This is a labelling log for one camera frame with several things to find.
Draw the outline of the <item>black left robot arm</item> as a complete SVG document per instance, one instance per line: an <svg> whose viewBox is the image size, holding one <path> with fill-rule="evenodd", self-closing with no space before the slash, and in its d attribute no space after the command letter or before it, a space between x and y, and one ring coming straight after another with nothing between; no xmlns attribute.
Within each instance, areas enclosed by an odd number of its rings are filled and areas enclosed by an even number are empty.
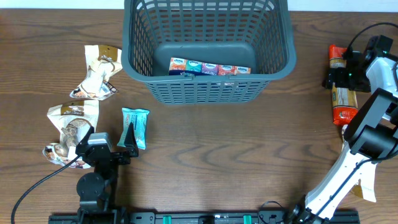
<svg viewBox="0 0 398 224"><path fill-rule="evenodd" d="M95 133L91 127L76 147L76 154L94 168L77 183L80 208L87 212L107 212L114 207L119 166L131 163L139 155L134 136L134 125L127 129L125 151L112 152L108 133Z"/></svg>

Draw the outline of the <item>spaghetti packet orange ends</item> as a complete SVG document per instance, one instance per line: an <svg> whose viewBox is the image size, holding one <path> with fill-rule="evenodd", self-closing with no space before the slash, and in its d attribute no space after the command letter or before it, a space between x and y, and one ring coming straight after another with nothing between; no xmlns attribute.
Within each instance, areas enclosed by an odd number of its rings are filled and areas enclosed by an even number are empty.
<svg viewBox="0 0 398 224"><path fill-rule="evenodd" d="M346 68L346 60L343 59L345 52L346 48L337 47L336 45L329 46L329 71L334 78L340 77L337 74L338 68ZM336 87L335 82L333 82L331 84L331 100L333 123L337 126L349 124L358 112L356 92L347 88Z"/></svg>

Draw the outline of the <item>tissue multipack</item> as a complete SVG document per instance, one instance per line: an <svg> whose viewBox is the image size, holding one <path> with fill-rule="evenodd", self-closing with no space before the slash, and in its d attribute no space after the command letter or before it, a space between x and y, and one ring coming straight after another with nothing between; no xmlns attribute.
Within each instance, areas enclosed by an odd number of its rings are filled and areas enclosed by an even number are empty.
<svg viewBox="0 0 398 224"><path fill-rule="evenodd" d="M227 76L251 74L250 67L235 65L219 65L199 62L184 58L172 57L169 64L169 75L183 75L185 77L196 76Z"/></svg>

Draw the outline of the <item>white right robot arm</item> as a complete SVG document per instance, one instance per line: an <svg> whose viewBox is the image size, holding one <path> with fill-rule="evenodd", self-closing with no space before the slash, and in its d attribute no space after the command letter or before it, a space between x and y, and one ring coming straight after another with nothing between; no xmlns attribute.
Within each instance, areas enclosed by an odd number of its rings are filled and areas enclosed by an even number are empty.
<svg viewBox="0 0 398 224"><path fill-rule="evenodd" d="M339 158L325 178L296 205L284 223L343 223L335 213L349 192L375 202L376 167L397 157L397 56L393 40L371 37L364 52L348 46L344 67L332 68L323 82L326 89L346 88L370 93L369 99L343 128Z"/></svg>

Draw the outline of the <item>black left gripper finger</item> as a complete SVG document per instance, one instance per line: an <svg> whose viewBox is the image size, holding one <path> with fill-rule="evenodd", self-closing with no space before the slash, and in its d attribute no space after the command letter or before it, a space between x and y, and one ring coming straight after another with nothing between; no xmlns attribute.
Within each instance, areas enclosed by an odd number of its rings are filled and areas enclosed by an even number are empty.
<svg viewBox="0 0 398 224"><path fill-rule="evenodd" d="M93 134L94 132L95 132L95 129L94 129L93 126L91 126L91 127L89 128L89 130L87 131L87 133L85 134L85 136L84 136L84 137L82 138L82 140L80 141L80 145L81 145L81 146L87 145L87 144L88 144L88 140L89 140L91 134Z"/></svg>
<svg viewBox="0 0 398 224"><path fill-rule="evenodd" d="M137 144L134 135L134 124L129 123L127 127L126 137L124 140L124 147L129 151L137 151Z"/></svg>

